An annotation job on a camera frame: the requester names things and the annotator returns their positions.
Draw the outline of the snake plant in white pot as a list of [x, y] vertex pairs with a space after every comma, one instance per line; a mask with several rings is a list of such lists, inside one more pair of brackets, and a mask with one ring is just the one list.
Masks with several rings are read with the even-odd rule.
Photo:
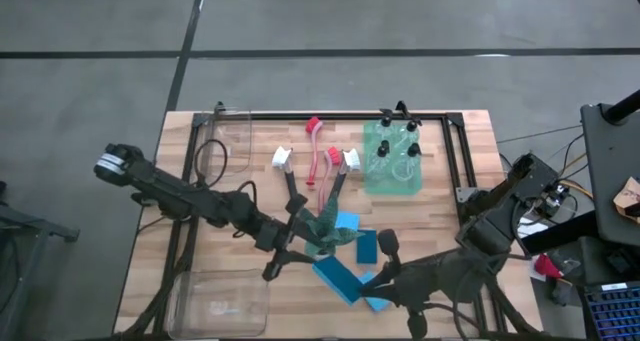
[[346, 227], [337, 227], [338, 201], [336, 194], [332, 194], [322, 211], [315, 216], [308, 209], [303, 208], [299, 219], [309, 228], [317, 238], [307, 241], [304, 252], [311, 257], [334, 255], [338, 246], [351, 243], [364, 235], [363, 232]]

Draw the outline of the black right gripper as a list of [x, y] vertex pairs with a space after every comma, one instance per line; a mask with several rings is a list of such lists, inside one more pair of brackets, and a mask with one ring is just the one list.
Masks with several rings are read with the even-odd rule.
[[[404, 307], [408, 312], [407, 327], [411, 338], [422, 340], [428, 331], [424, 310], [426, 302], [435, 292], [436, 264], [410, 262], [401, 265], [399, 241], [392, 229], [382, 230], [377, 239], [388, 261], [378, 274], [363, 284], [360, 294], [362, 297], [384, 299], [397, 307]], [[396, 284], [389, 284], [395, 277]]]

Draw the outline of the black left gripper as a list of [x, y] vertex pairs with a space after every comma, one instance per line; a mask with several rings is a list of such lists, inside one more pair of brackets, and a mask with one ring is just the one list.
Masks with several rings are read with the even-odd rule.
[[[295, 195], [288, 201], [285, 210], [290, 217], [285, 224], [277, 220], [263, 222], [254, 237], [254, 247], [265, 252], [281, 249], [287, 241], [287, 235], [312, 239], [313, 233], [304, 217], [304, 213], [307, 211], [305, 208], [307, 201], [308, 199], [301, 194]], [[297, 251], [277, 250], [272, 260], [266, 264], [262, 277], [266, 282], [270, 282], [277, 278], [282, 268], [289, 263], [313, 264], [314, 262], [313, 257]]]

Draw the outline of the small electronics box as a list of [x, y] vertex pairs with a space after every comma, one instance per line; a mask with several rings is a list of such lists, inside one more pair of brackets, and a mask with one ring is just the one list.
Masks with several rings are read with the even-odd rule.
[[563, 206], [566, 199], [570, 196], [570, 190], [563, 184], [556, 184], [546, 195], [544, 203], [544, 213], [547, 218], [551, 218]]

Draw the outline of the pink-handled red dish brush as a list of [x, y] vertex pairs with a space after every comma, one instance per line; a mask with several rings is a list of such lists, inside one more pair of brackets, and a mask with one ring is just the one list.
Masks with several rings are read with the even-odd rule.
[[319, 213], [323, 211], [327, 203], [328, 179], [335, 166], [341, 164], [340, 151], [335, 147], [330, 147], [324, 152], [325, 172], [317, 194], [317, 210]]

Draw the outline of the red-handled red dish brush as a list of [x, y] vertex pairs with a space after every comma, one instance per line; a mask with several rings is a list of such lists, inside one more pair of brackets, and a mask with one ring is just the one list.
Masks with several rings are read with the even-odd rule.
[[312, 117], [306, 125], [306, 132], [310, 135], [311, 147], [312, 147], [312, 158], [311, 164], [309, 166], [309, 175], [306, 180], [306, 184], [308, 186], [313, 186], [315, 184], [315, 175], [317, 170], [318, 163], [318, 147], [317, 147], [317, 137], [320, 129], [323, 126], [323, 122], [316, 116]]

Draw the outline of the large clear plastic bin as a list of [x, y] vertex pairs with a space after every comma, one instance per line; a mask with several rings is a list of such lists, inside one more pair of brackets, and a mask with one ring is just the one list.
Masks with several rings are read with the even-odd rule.
[[255, 337], [266, 329], [268, 312], [260, 270], [188, 271], [169, 293], [164, 328], [176, 340]]

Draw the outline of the black pole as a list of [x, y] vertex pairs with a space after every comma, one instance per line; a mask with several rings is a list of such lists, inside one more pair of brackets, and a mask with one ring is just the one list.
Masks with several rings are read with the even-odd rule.
[[624, 124], [628, 116], [640, 110], [640, 89], [614, 105], [600, 104], [599, 107], [606, 122], [612, 125]]

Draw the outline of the red cone-shaped object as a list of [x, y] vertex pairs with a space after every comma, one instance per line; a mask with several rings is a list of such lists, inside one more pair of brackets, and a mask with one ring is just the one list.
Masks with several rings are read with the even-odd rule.
[[546, 254], [538, 255], [533, 261], [532, 275], [539, 280], [546, 280], [547, 278], [561, 279], [563, 273], [553, 264], [551, 259]]

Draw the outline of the black aluminium table frame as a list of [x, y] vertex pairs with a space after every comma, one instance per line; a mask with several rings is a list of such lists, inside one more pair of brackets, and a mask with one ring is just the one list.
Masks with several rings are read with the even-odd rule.
[[[312, 147], [305, 130], [308, 112], [254, 112], [251, 175], [231, 183], [213, 182], [232, 190], [245, 180], [256, 183], [258, 207], [279, 219], [286, 218], [288, 199], [283, 174], [271, 164], [282, 146], [293, 152], [298, 190], [309, 201], [316, 191], [306, 184]], [[360, 149], [364, 124], [373, 111], [323, 112], [318, 150], [329, 147]], [[503, 181], [501, 164], [489, 114], [485, 110], [424, 111], [421, 113], [423, 187], [413, 196], [370, 195], [361, 174], [349, 176], [341, 192], [342, 210], [360, 215], [368, 229], [391, 228], [400, 242], [400, 256], [413, 260], [452, 249], [459, 228], [453, 191], [475, 185], [491, 188]], [[141, 216], [124, 293], [114, 328], [129, 328], [158, 291], [168, 256], [178, 256], [186, 241], [186, 226], [173, 228], [156, 208]], [[372, 339], [410, 341], [407, 312], [389, 306], [374, 313], [365, 301], [346, 304], [308, 265], [291, 264], [270, 284], [270, 306], [264, 337], [267, 339]]]

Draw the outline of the dark grey metal stand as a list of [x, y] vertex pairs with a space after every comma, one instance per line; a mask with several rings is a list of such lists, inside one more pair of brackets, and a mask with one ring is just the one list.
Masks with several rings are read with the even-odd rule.
[[[4, 249], [9, 247], [12, 256], [6, 259], [13, 260], [15, 281], [6, 297], [0, 301], [0, 341], [13, 341], [47, 241], [52, 236], [58, 236], [67, 243], [73, 243], [79, 238], [80, 231], [11, 208], [4, 201], [6, 189], [7, 184], [0, 181], [0, 261]], [[19, 253], [20, 233], [34, 237], [27, 257]]]

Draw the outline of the black side table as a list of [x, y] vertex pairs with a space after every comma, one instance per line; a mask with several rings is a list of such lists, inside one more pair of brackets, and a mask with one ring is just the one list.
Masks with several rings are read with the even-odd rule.
[[629, 178], [640, 178], [640, 112], [622, 125], [608, 123], [598, 106], [580, 109], [599, 236], [640, 247], [640, 225], [620, 215], [614, 198]]

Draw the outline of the brown cardboard piece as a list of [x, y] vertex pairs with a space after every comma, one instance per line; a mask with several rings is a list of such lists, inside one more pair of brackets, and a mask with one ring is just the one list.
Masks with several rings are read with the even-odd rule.
[[613, 198], [616, 211], [635, 222], [640, 222], [640, 181], [630, 177]]

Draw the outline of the green translucent plastic bin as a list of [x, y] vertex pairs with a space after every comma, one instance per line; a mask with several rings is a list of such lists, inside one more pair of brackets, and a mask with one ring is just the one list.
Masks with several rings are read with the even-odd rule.
[[404, 126], [406, 122], [400, 122], [400, 123], [395, 123], [396, 124], [396, 128], [397, 128], [397, 136], [396, 136], [396, 141], [390, 145], [390, 149], [391, 149], [391, 153], [390, 153], [390, 157], [391, 157], [391, 162], [390, 165], [388, 167], [388, 171], [386, 173], [386, 176], [381, 179], [381, 180], [371, 180], [367, 175], [366, 175], [366, 169], [367, 169], [367, 157], [369, 156], [369, 154], [375, 150], [375, 148], [380, 144], [380, 143], [376, 143], [376, 142], [369, 142], [368, 141], [368, 137], [366, 135], [366, 131], [367, 131], [367, 125], [368, 123], [366, 123], [364, 125], [364, 133], [363, 133], [363, 146], [364, 146], [364, 156], [363, 156], [363, 161], [364, 161], [364, 169], [363, 169], [363, 173], [364, 173], [364, 180], [365, 180], [365, 188], [366, 191], [369, 194], [376, 194], [376, 195], [415, 195], [418, 191], [420, 191], [422, 189], [422, 155], [420, 157], [421, 162], [420, 162], [420, 171], [417, 174], [417, 176], [407, 182], [400, 182], [397, 181], [394, 176], [392, 175], [392, 166], [394, 165], [394, 163], [398, 160], [400, 154], [402, 152], [405, 152], [407, 150], [407, 148], [405, 147], [401, 147], [399, 145], [399, 129], [401, 126]]

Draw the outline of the white paper sheet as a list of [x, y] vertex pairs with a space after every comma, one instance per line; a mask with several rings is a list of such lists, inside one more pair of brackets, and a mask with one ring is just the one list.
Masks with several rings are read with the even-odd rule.
[[532, 223], [520, 223], [518, 225], [517, 231], [518, 231], [518, 235], [521, 238], [525, 238], [533, 234], [545, 231], [547, 229], [548, 229], [548, 226], [543, 223], [532, 222]]

